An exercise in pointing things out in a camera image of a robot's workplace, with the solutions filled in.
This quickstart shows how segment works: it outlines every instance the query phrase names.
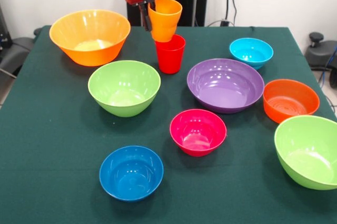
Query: green tablecloth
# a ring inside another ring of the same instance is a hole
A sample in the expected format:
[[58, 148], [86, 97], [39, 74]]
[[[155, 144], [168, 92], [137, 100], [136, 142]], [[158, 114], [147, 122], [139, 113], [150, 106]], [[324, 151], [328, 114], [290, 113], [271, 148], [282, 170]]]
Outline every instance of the green tablecloth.
[[[0, 223], [337, 223], [337, 191], [298, 186], [283, 171], [273, 144], [277, 124], [262, 100], [243, 112], [220, 115], [224, 144], [193, 158], [171, 140], [169, 123], [179, 112], [202, 108], [186, 86], [189, 69], [205, 59], [230, 57], [236, 38], [256, 37], [274, 48], [259, 70], [265, 82], [302, 81], [321, 99], [316, 115], [336, 119], [287, 28], [181, 27], [186, 38], [181, 71], [161, 73], [157, 97], [140, 115], [118, 118], [87, 91], [95, 68], [72, 62], [43, 28], [0, 110]], [[118, 60], [156, 69], [149, 33], [133, 27]], [[164, 162], [157, 191], [138, 203], [106, 194], [98, 180], [105, 157], [140, 144]]]

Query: plastic bowl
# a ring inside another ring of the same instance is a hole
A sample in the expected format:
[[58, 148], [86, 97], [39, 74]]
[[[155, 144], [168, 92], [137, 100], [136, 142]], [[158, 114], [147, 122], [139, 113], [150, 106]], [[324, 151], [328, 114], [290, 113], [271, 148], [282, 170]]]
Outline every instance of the plastic bowl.
[[211, 59], [194, 66], [187, 75], [192, 94], [209, 110], [240, 112], [263, 93], [264, 82], [252, 67], [230, 59]]
[[130, 29], [129, 21], [121, 14], [91, 9], [60, 18], [49, 36], [74, 62], [100, 66], [118, 56]]
[[191, 109], [173, 118], [170, 133], [182, 151], [193, 157], [202, 157], [224, 142], [227, 128], [214, 113]]
[[281, 123], [292, 116], [311, 115], [319, 106], [320, 99], [316, 92], [295, 80], [274, 80], [264, 88], [264, 111], [276, 123]]
[[275, 147], [285, 172], [309, 189], [337, 189], [336, 135], [337, 123], [322, 117], [283, 121], [275, 132]]
[[102, 163], [100, 182], [112, 197], [139, 201], [154, 192], [164, 176], [160, 157], [142, 146], [127, 146], [112, 152]]
[[240, 38], [230, 45], [233, 57], [258, 70], [274, 54], [273, 48], [266, 42], [257, 38]]
[[117, 61], [97, 69], [88, 89], [96, 102], [120, 117], [135, 116], [154, 100], [161, 84], [158, 72], [143, 62]]

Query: power outlet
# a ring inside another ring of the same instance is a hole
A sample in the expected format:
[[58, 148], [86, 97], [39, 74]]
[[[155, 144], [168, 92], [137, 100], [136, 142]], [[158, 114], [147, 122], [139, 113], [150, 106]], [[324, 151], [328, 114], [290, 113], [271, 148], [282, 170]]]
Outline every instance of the power outlet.
[[220, 26], [229, 26], [230, 25], [230, 22], [224, 20], [224, 21], [221, 21], [220, 23]]

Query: cup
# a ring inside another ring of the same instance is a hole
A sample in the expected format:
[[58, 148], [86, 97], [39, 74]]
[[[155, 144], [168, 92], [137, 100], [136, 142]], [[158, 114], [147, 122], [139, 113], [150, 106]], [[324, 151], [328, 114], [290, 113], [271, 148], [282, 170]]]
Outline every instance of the cup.
[[185, 39], [176, 34], [169, 42], [155, 42], [161, 72], [175, 74], [180, 70], [185, 44]]
[[157, 42], [169, 42], [177, 29], [183, 6], [176, 0], [155, 0], [155, 10], [148, 4], [152, 38]]

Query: red cup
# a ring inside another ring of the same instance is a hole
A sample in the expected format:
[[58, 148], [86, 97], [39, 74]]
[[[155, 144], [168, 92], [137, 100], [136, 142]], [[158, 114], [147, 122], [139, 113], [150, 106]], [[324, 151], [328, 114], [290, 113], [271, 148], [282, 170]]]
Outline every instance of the red cup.
[[165, 74], [175, 74], [180, 70], [185, 49], [185, 39], [174, 34], [169, 42], [155, 42], [159, 69]]

